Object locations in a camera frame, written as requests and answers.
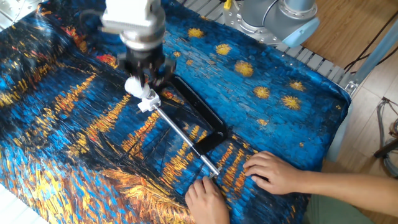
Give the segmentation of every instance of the yellow star pattern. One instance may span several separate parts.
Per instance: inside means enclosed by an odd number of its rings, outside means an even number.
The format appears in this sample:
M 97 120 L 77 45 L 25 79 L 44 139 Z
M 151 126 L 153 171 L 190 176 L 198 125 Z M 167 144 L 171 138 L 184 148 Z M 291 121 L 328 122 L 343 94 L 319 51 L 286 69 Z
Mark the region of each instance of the yellow star pattern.
M 174 56 L 176 56 L 176 57 L 181 56 L 181 52 L 174 52 L 173 54 L 174 54 Z
M 196 29 L 196 28 L 191 28 L 188 30 L 188 36 L 189 37 L 197 37 L 197 38 L 202 38 L 205 36 L 205 33 L 200 30 L 200 29 Z
M 269 97 L 269 90 L 267 87 L 257 86 L 253 90 L 256 97 L 261 99 L 268 99 Z
M 216 52 L 220 55 L 227 55 L 230 50 L 231 47 L 228 44 L 220 44 L 216 47 Z
M 242 61 L 236 63 L 235 70 L 242 74 L 244 77 L 251 77 L 254 72 L 253 67 L 250 63 Z
M 290 87 L 292 87 L 293 89 L 295 89 L 295 90 L 298 90 L 298 91 L 304 91 L 305 90 L 305 87 L 303 86 L 303 83 L 301 83 L 301 82 L 290 82 Z
M 293 96 L 285 96 L 283 97 L 282 101 L 284 105 L 287 106 L 289 109 L 292 110 L 299 110 L 301 101 L 297 97 Z
M 268 124 L 268 122 L 265 121 L 265 120 L 263 120 L 263 119 L 258 119 L 257 122 L 258 122 L 259 124 L 263 125 L 263 126 L 265 126 L 265 125 Z

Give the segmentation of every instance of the person's left hand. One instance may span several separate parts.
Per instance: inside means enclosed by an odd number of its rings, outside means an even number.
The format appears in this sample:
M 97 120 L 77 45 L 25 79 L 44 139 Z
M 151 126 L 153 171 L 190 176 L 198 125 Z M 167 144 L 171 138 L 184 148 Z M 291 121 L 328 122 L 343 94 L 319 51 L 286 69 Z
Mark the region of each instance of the person's left hand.
M 196 224 L 229 224 L 229 213 L 218 187 L 208 178 L 196 180 L 185 194 Z

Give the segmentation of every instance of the metal rod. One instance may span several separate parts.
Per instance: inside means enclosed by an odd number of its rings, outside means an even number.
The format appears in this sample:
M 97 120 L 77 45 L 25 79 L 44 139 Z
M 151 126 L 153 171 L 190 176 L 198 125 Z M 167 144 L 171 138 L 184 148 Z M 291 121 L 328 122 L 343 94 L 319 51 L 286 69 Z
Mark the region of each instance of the metal rod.
M 389 152 L 395 150 L 398 148 L 398 139 L 392 141 L 388 145 L 380 148 L 377 152 L 375 152 L 373 155 L 376 158 L 384 157 L 386 156 Z
M 184 132 L 182 132 L 182 130 L 169 118 L 169 116 L 167 116 L 166 113 L 164 113 L 164 111 L 162 109 L 160 109 L 157 105 L 154 105 L 154 108 L 157 110 L 157 112 L 159 112 L 159 114 L 163 117 L 163 119 L 166 120 L 166 122 L 168 122 L 168 124 L 174 129 L 175 132 L 177 132 L 177 134 L 179 136 L 181 136 L 181 138 L 189 145 L 189 147 L 193 148 L 194 143 L 191 141 L 191 139 L 189 139 L 188 136 L 186 136 L 184 134 Z M 215 174 L 215 175 L 219 175 L 220 171 L 217 169 L 216 166 L 214 166 L 213 163 L 211 163 L 211 161 L 206 157 L 206 155 L 200 155 L 200 159 L 206 164 L 207 167 L 209 167 L 211 169 L 211 171 Z
M 398 21 L 391 27 L 390 31 L 380 41 L 380 44 L 374 49 L 356 74 L 350 75 L 350 78 L 352 78 L 351 80 L 357 85 L 361 84 L 397 41 Z

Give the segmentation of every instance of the orange brushstroke pattern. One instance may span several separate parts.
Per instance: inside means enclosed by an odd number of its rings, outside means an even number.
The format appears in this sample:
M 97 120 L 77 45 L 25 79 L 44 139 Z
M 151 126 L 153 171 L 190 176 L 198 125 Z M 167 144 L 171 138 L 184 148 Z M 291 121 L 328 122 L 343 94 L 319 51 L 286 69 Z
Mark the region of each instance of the orange brushstroke pattern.
M 112 55 L 106 54 L 106 55 L 97 56 L 97 58 L 100 61 L 105 62 L 108 65 L 112 66 L 113 68 L 118 67 L 118 65 L 116 64 L 116 58 L 113 57 Z
M 170 99 L 170 100 L 172 100 L 176 103 L 179 103 L 181 105 L 184 104 L 184 101 L 182 99 L 178 98 L 177 96 L 175 96 L 173 93 L 171 93 L 169 91 L 163 91 L 161 93 L 161 95 L 164 96 L 165 98 Z
M 204 130 L 202 132 L 201 136 L 199 137 L 198 142 L 201 141 L 202 139 L 204 139 L 206 136 L 207 136 L 207 131 Z M 192 162 L 192 160 L 193 160 L 193 152 L 189 152 L 187 155 L 187 161 Z
M 48 74 L 48 72 L 55 71 L 55 69 L 55 66 L 50 66 L 48 64 L 45 64 L 41 67 L 33 68 L 32 77 L 35 82 L 39 82 L 41 81 L 42 77 Z M 20 100 L 20 94 L 25 93 L 27 89 L 27 82 L 25 79 L 22 79 L 21 81 L 18 81 L 18 85 L 13 86 L 8 92 L 0 93 L 0 108 L 11 105 Z
M 128 223 L 140 222 L 127 203 L 101 174 L 85 167 L 61 165 L 32 154 L 13 157 L 0 151 L 0 158 L 19 161 L 0 162 L 7 181 L 3 185 L 49 223 Z
M 76 46 L 82 51 L 87 52 L 87 43 L 84 41 L 85 36 L 80 36 L 76 33 L 76 29 L 74 27 L 62 27 L 62 29 L 73 38 Z
M 142 220 L 155 224 L 194 223 L 188 208 L 175 202 L 154 180 L 119 170 L 105 170 L 103 174 Z
M 146 138 L 146 134 L 149 133 L 155 126 L 157 119 L 159 118 L 159 113 L 156 111 L 152 113 L 149 117 L 148 120 L 145 121 L 143 127 L 141 127 L 139 130 L 134 132 L 134 135 L 129 134 L 128 139 L 124 140 L 122 142 L 121 147 L 128 152 L 134 145 L 134 148 L 130 151 L 129 157 L 136 156 L 140 159 L 143 159 L 144 156 L 142 155 L 141 152 L 141 147 L 142 143 L 144 142 Z
M 55 97 L 55 111 L 57 113 L 63 111 L 72 112 L 75 104 L 73 102 L 77 101 L 80 93 L 83 90 L 86 90 L 90 85 L 91 81 L 96 77 L 96 75 L 92 75 L 86 79 L 81 85 L 76 85 L 76 88 L 71 88 L 69 93 L 64 93 L 66 96 L 58 95 Z
M 34 151 L 39 149 L 40 146 L 35 147 L 27 147 L 30 145 L 35 145 L 35 139 L 32 137 L 40 136 L 47 137 L 49 132 L 52 130 L 52 125 L 58 120 L 58 114 L 65 112 L 68 115 L 68 112 L 72 112 L 75 104 L 74 101 L 77 101 L 78 97 L 81 93 L 86 90 L 91 81 L 96 77 L 96 75 L 92 75 L 88 77 L 83 83 L 77 85 L 76 88 L 71 87 L 68 93 L 64 92 L 65 96 L 59 94 L 55 97 L 55 101 L 53 104 L 55 105 L 55 112 L 53 112 L 50 108 L 44 108 L 45 113 L 41 116 L 36 116 L 35 121 L 30 129 L 25 132 L 25 136 L 21 136 L 20 139 L 14 138 L 13 141 L 19 146 L 26 146 L 25 148 L 29 151 Z
M 236 171 L 238 169 L 238 164 L 241 162 L 242 157 L 244 156 L 243 150 L 239 149 L 238 151 L 238 155 L 236 156 L 233 164 L 228 167 L 224 178 L 223 178 L 223 183 L 225 184 L 225 186 L 227 186 L 228 188 L 233 188 L 232 183 L 233 180 L 235 178 L 236 175 Z
M 97 141 L 97 133 L 106 133 L 113 128 L 119 113 L 130 100 L 130 97 L 130 95 L 124 95 L 123 99 L 106 116 L 100 115 L 99 118 L 95 119 L 88 128 L 79 132 L 77 134 L 76 143 L 68 147 L 70 150 L 69 153 L 73 156 L 77 156 L 88 152 L 89 148 L 87 146 L 86 136 L 88 136 L 92 141 L 99 143 Z
M 189 135 L 191 141 L 195 140 L 198 136 L 199 126 L 195 126 L 192 132 Z M 188 144 L 184 142 L 180 150 L 178 150 L 177 155 L 171 158 L 170 162 L 165 163 L 165 167 L 163 169 L 163 178 L 164 180 L 172 184 L 177 180 L 177 177 L 180 177 L 182 169 L 187 168 L 188 162 L 185 159 L 185 154 L 188 149 Z
M 250 156 L 247 155 L 246 156 L 246 160 L 244 162 L 248 161 L 249 159 L 250 159 Z M 245 172 L 246 172 L 246 169 L 241 171 L 241 173 L 239 174 L 239 177 L 235 180 L 235 187 L 234 187 L 235 193 L 234 194 L 237 197 L 241 196 L 241 192 L 242 192 L 242 189 L 243 189 L 244 181 L 246 180 L 246 175 L 244 174 Z
M 232 154 L 232 150 L 234 149 L 234 145 L 233 143 L 229 144 L 229 147 L 227 148 L 225 154 L 223 155 L 223 157 L 221 158 L 221 160 L 217 163 L 218 167 L 223 167 L 225 164 L 225 161 L 230 157 L 230 155 Z

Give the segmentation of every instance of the metal stick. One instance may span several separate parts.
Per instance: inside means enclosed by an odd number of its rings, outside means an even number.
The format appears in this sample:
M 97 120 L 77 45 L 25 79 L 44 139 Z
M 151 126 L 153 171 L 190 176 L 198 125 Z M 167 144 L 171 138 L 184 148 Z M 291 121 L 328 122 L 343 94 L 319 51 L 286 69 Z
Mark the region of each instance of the metal stick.
M 163 119 L 168 122 L 168 124 L 175 130 L 175 132 L 177 132 L 177 134 L 181 136 L 181 138 L 189 145 L 189 147 L 193 148 L 193 142 L 191 141 L 191 139 L 189 139 L 189 137 L 186 136 L 184 132 L 182 132 L 182 130 L 167 116 L 167 114 L 165 114 L 164 111 L 160 109 L 157 105 L 154 105 L 154 108 L 157 110 L 157 112 L 159 112 Z M 220 171 L 216 168 L 216 166 L 214 166 L 213 163 L 210 162 L 206 155 L 200 155 L 200 159 L 206 164 L 206 166 L 211 169 L 211 171 L 215 175 L 220 174 Z

